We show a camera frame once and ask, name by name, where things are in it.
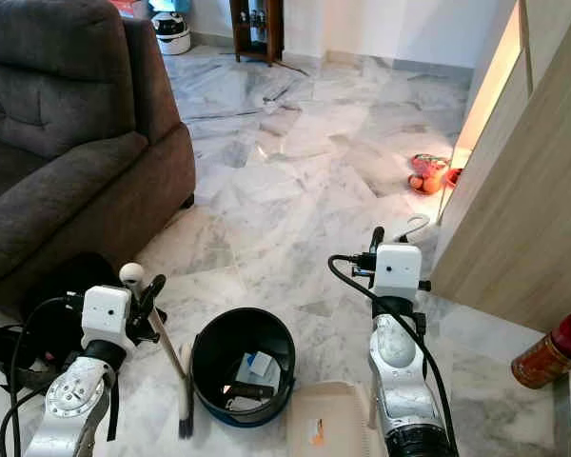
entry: marble floor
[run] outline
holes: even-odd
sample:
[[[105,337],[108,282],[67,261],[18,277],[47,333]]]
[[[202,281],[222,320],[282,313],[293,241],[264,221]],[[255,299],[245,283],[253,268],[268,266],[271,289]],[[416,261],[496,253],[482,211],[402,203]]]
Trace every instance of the marble floor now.
[[[368,384],[370,310],[330,275],[332,253],[364,248],[377,225],[395,233],[440,195],[406,188],[419,152],[449,155],[469,81],[393,70],[378,58],[293,61],[309,76],[235,63],[200,47],[166,57],[178,107],[192,135],[197,204],[181,211],[139,254],[148,275],[164,273],[158,303],[176,344],[221,312],[268,309],[290,329],[298,385]],[[412,237],[431,269],[438,229]],[[427,342],[451,399],[462,457],[548,457],[555,445],[551,387],[516,383],[509,361],[540,335],[420,292]],[[287,456],[285,419],[258,429],[213,421],[197,404],[191,441],[177,439],[176,382],[160,348],[140,346],[121,375],[118,439],[97,436],[96,455]],[[0,390],[0,419],[7,409]],[[23,440],[42,400],[22,413]]]

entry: sofa leg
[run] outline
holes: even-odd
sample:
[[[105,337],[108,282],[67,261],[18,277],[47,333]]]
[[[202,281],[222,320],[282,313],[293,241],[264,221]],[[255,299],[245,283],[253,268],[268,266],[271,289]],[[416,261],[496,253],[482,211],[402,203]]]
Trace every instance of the sofa leg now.
[[[191,193],[184,203],[180,205],[180,209],[189,209],[192,205],[194,205],[194,193]]]

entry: red canister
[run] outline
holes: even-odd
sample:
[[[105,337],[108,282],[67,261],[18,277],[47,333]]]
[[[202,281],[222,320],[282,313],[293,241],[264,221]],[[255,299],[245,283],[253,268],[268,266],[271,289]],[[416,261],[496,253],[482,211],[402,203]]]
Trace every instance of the red canister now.
[[[521,384],[540,388],[571,369],[571,314],[535,346],[512,361]]]

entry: black bucket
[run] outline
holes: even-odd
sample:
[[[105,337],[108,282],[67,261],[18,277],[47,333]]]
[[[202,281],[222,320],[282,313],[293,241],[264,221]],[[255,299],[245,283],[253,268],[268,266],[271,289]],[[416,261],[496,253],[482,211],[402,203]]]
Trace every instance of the black bucket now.
[[[232,384],[244,353],[259,350],[282,370],[278,392],[254,409],[225,409],[223,387]],[[197,395],[214,417],[235,427],[258,427],[286,406],[294,387],[295,361],[294,341],[282,321],[262,309],[237,308],[216,317],[197,335],[191,375]]]

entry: grey sofa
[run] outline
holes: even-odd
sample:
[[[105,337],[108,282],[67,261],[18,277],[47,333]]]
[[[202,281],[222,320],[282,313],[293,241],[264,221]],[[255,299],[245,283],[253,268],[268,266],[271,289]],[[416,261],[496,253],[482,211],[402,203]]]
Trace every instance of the grey sofa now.
[[[80,252],[120,267],[194,186],[149,21],[107,0],[0,0],[0,307]]]

